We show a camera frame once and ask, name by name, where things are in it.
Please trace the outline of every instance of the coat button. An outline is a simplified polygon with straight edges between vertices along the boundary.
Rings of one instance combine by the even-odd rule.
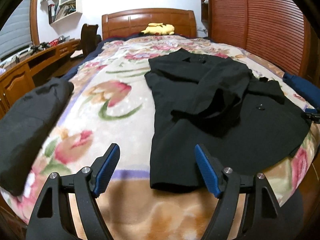
[[[203,55],[200,55],[198,60],[201,62],[201,63],[205,63],[205,56]]]
[[[258,105],[257,108],[258,108],[259,110],[265,110],[265,108],[263,107],[262,104]]]

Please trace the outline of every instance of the wooden desk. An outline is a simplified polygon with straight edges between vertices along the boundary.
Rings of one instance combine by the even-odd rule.
[[[32,77],[57,60],[73,53],[80,40],[63,42],[21,61],[0,76],[0,119],[20,97],[35,88]]]

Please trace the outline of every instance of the navy blue clothing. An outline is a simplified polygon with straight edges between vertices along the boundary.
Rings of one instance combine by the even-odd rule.
[[[308,80],[289,73],[284,73],[282,80],[314,108],[320,108],[320,89]]]

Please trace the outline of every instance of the bed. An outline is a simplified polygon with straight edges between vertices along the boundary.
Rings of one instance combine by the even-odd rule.
[[[149,22],[173,24],[180,35],[114,38],[137,33]],[[104,42],[99,55],[84,62],[70,80],[75,86],[74,93],[43,143],[24,194],[13,197],[4,190],[1,194],[12,210],[28,223],[51,172],[75,173],[90,166],[116,142],[121,149],[121,159],[107,191],[97,199],[114,239],[200,239],[217,204],[214,196],[204,188],[174,194],[152,190],[149,186],[155,109],[144,79],[149,71],[148,59],[179,48],[197,54],[231,57],[247,64],[256,77],[279,81],[287,98],[297,106],[302,109],[311,106],[282,82],[283,71],[266,60],[227,44],[186,38],[196,36],[192,11],[150,8],[103,15],[102,32],[103,40],[113,38]],[[300,222],[304,224],[316,208],[320,192],[316,173],[320,160],[314,160],[320,142],[319,130],[319,125],[312,124],[294,158],[287,157],[264,171],[280,206],[295,192],[300,192],[303,199]],[[239,198],[229,239],[236,237],[244,197]],[[73,195],[70,203],[78,236],[86,239]]]

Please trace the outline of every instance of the wooden headboard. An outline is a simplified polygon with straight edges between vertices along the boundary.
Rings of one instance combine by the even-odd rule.
[[[309,64],[310,24],[292,0],[211,0],[211,38],[293,74]]]
[[[174,32],[190,38],[196,37],[196,19],[193,11],[170,8],[135,9],[102,16],[103,39],[126,37],[143,31],[149,23],[172,24]]]

